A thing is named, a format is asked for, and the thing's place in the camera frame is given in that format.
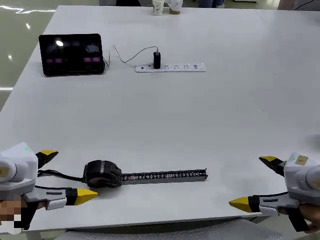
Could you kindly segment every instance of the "white cable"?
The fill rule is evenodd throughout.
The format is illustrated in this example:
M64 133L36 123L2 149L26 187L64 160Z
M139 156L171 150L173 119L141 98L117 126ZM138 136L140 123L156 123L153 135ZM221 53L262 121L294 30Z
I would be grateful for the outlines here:
M118 51L118 49L116 48L116 46L114 44L112 44L112 47L114 48L114 50L116 51L116 53L118 54L119 58L120 58L120 61L123 62L124 64L126 64L127 62L131 61L132 59L134 59L136 56L138 56L141 52L143 52L144 50L147 50L147 49L152 49L152 48L156 48L156 51L159 52L159 49L157 46L148 46L148 47L145 47L144 49L140 50L136 55L134 55L133 57L131 57L130 59L124 61L121 56L120 56L120 53ZM112 48L110 49L109 51L109 62L107 62L107 60L105 58L103 58L103 60L105 61L106 65L108 66L108 68L110 68L110 53L111 53L111 50Z

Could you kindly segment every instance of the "black cable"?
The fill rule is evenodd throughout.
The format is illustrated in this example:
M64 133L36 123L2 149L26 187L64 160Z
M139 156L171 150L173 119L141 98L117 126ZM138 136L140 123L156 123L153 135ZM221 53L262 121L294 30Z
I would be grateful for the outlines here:
M75 177L75 176L65 175L65 174L63 174L61 172L58 172L56 170L51 170L51 169L38 170L38 177L41 177L42 175L53 175L53 176L57 176L57 177L60 177L60 178L81 182L81 183L85 182L85 180L82 177Z
M314 1L315 0L310 0L310 1L308 1L308 2L306 2L304 4L302 4L302 5L298 6L295 10L298 10L299 8L303 7L304 5L310 4L310 3L314 2Z
M68 187L46 187L46 186L38 186L38 185L35 185L34 187L37 189L48 189L48 190L65 190L68 188Z

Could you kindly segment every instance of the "charging cable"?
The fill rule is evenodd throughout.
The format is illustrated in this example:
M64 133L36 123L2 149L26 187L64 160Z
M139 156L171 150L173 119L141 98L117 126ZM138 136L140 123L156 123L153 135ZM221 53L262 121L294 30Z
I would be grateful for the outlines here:
M116 51L117 55L120 58L120 61L124 64L130 62L132 59L134 59L136 56L138 56L140 53L142 53L143 51L147 50L147 49L152 49L152 48L156 48L156 51L153 53L153 67L155 69L159 69L160 68L160 64L161 64L161 55L159 52L159 49L157 46L148 46L145 47L143 49L141 49L136 55L134 55L133 57L129 58L128 60L123 60L122 57L120 56L120 53L118 51L118 49L116 48L116 46L114 44L112 44L112 48ZM105 61L106 65L108 66L108 68L110 68L110 54L111 54L111 50L109 51L109 60L107 61L105 58L103 58L103 60Z

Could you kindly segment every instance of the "cup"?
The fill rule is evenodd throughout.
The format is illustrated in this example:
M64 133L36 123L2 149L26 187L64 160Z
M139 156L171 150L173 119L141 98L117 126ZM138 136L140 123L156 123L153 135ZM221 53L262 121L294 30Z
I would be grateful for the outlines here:
M165 0L152 0L153 12L157 16L162 16L164 13Z

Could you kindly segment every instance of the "label sticker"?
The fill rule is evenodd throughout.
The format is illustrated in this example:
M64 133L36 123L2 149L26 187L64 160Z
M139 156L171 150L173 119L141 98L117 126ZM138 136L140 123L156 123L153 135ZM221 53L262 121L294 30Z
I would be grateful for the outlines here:
M8 167L0 167L0 178L5 178L8 175Z
M313 180L312 183L315 187L320 188L320 178Z
M306 165L306 163L308 161L308 158L309 157L307 157L307 156L299 155L298 158L295 161L295 164L304 166L304 165Z

